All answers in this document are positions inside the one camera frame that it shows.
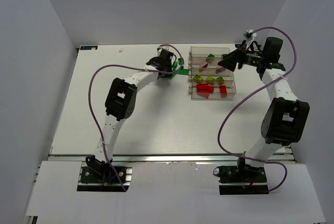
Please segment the red long lego brick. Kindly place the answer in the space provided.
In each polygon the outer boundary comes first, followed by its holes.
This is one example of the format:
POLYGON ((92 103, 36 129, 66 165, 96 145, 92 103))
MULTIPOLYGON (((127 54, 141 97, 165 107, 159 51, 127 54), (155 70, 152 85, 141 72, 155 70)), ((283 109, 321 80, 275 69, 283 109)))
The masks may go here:
POLYGON ((210 87, 208 84, 197 84, 196 89, 197 91, 210 91, 210 87))

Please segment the red curved lego piece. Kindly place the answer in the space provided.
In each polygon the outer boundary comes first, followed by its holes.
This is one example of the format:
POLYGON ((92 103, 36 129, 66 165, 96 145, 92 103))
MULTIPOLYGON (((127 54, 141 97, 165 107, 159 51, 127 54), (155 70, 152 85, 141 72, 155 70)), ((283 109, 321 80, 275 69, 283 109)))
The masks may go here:
POLYGON ((197 92, 198 96, 204 97, 204 98, 209 98, 210 92, 209 91, 199 91, 197 92))

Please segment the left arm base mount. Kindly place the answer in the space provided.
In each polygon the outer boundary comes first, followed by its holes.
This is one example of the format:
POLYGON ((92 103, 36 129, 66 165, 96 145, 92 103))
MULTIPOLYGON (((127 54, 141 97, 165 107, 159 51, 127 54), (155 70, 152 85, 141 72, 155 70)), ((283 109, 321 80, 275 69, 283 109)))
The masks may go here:
POLYGON ((115 169, 125 190, 123 190, 116 173, 111 168, 107 169, 104 175, 99 175, 88 166, 82 166, 77 184, 77 192, 125 193, 130 186, 132 167, 116 166, 115 169))

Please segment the purple lego base brick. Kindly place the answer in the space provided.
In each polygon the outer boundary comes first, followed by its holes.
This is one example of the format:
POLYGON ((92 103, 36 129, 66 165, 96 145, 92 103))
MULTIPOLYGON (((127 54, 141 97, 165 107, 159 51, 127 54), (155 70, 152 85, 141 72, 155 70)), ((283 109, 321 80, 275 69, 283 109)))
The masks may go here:
POLYGON ((216 74, 221 73, 221 72, 223 72, 224 70, 225 70, 225 67, 217 66, 217 67, 216 67, 216 74))

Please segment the green long lego brick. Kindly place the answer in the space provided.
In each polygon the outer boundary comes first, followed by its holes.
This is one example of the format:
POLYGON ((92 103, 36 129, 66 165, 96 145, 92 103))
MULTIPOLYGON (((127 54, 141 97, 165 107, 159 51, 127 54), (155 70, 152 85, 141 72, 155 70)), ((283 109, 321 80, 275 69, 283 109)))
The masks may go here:
POLYGON ((173 79, 177 75, 178 71, 174 71, 169 79, 173 79))

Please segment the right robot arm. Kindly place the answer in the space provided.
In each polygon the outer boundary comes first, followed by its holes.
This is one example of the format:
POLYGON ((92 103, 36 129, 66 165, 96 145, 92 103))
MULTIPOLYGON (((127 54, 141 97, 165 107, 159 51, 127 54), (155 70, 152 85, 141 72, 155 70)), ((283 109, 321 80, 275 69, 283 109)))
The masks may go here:
POLYGON ((310 106, 299 100, 289 86, 288 71, 279 62, 282 45, 282 39, 276 37, 268 37, 259 52, 242 44, 218 63, 232 72, 244 65, 255 67, 271 100, 261 123, 261 137, 238 159, 240 170, 258 171, 278 149, 302 137, 310 106))

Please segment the purple curved lego piece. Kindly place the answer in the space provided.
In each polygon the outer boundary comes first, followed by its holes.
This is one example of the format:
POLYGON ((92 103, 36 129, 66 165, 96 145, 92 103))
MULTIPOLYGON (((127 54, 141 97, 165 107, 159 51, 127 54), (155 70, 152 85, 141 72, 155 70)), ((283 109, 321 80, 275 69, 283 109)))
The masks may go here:
POLYGON ((208 64, 209 64, 208 62, 203 62, 200 64, 199 68, 200 69, 207 68, 208 64))

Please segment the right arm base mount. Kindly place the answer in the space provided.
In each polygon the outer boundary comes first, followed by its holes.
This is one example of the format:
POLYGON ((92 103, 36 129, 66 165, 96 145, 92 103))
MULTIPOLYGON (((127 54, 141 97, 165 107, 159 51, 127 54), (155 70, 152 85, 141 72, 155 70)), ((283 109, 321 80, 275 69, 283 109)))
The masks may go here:
POLYGON ((269 194, 264 168, 258 171, 241 170, 237 166, 214 168, 213 176, 219 179, 220 195, 265 195, 269 194))

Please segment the lime lego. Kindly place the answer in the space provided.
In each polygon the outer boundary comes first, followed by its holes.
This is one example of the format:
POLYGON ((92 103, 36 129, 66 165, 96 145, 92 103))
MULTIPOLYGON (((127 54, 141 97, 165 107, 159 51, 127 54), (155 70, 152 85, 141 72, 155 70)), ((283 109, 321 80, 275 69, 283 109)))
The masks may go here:
POLYGON ((200 76, 200 75, 195 75, 194 78, 193 78, 193 81, 198 83, 198 84, 201 84, 203 82, 203 77, 200 76))

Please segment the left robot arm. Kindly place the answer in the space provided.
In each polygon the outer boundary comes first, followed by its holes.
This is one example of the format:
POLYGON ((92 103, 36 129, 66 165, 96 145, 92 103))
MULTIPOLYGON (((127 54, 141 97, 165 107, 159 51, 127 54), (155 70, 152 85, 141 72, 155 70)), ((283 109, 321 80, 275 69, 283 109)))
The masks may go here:
POLYGON ((125 79, 112 81, 105 101, 105 123, 103 127, 98 126, 99 143, 93 155, 86 158, 87 166, 99 180, 105 181, 113 171, 110 166, 113 149, 122 125, 134 112, 137 93, 159 78, 172 76, 173 56, 174 53, 161 49, 143 69, 125 79))

